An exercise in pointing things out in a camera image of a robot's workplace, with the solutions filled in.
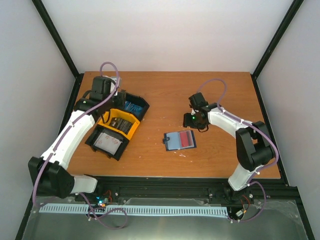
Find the white red cards stack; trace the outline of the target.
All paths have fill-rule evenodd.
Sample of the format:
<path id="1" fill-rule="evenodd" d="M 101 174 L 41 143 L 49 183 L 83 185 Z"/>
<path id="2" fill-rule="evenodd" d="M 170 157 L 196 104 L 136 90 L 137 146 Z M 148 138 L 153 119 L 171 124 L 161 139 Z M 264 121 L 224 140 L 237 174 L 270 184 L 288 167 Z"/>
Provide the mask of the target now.
<path id="1" fill-rule="evenodd" d="M 93 145 L 96 148 L 99 148 L 101 150 L 104 150 L 104 151 L 114 155 L 117 152 L 117 150 L 121 144 L 122 144 L 122 142 L 119 139 L 117 139 L 111 135 L 108 135 L 107 133 L 102 132 L 97 137 L 97 139 Z"/>

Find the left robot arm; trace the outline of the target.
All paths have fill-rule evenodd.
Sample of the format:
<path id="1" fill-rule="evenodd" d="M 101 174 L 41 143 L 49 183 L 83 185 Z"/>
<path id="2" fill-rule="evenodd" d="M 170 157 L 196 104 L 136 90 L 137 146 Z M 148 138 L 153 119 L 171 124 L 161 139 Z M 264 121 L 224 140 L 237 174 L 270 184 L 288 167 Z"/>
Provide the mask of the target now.
<path id="1" fill-rule="evenodd" d="M 33 183 L 32 198 L 40 190 L 64 199 L 71 194 L 86 193 L 92 201 L 103 198 L 104 188 L 96 178 L 72 175 L 68 166 L 75 150 L 99 118 L 112 108 L 123 107 L 125 91 L 118 91 L 120 77 L 96 76 L 90 90 L 75 103 L 71 116 L 52 145 L 40 156 L 32 157 L 28 169 Z"/>

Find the yellow bin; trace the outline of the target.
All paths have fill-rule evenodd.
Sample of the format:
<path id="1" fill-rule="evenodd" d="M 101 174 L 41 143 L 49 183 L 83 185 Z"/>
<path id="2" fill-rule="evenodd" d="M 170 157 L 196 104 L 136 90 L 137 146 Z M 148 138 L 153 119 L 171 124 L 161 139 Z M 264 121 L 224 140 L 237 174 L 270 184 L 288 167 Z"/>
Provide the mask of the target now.
<path id="1" fill-rule="evenodd" d="M 122 134 L 130 141 L 140 125 L 140 121 L 129 112 L 112 108 L 102 116 L 98 125 Z"/>

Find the blue leather card holder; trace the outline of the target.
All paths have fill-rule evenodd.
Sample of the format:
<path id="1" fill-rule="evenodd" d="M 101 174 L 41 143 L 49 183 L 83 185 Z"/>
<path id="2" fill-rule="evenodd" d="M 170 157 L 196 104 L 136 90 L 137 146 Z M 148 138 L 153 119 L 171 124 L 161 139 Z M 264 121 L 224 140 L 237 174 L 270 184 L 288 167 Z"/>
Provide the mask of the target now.
<path id="1" fill-rule="evenodd" d="M 197 147 L 195 135 L 192 130 L 167 132 L 164 134 L 162 143 L 165 145 L 166 151 L 193 149 Z"/>

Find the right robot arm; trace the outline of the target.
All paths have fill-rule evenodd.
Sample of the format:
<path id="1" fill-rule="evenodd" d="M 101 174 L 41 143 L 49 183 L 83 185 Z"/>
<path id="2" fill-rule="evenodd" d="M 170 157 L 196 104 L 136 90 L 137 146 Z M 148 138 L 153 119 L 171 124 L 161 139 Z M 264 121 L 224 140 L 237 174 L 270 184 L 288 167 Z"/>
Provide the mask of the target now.
<path id="1" fill-rule="evenodd" d="M 270 139 L 267 126 L 262 121 L 246 121 L 225 110 L 220 104 L 209 104 L 202 93 L 188 98 L 191 113 L 183 116 L 183 126 L 206 132 L 216 126 L 235 138 L 238 165 L 228 178 L 230 188 L 241 191 L 279 153 Z"/>

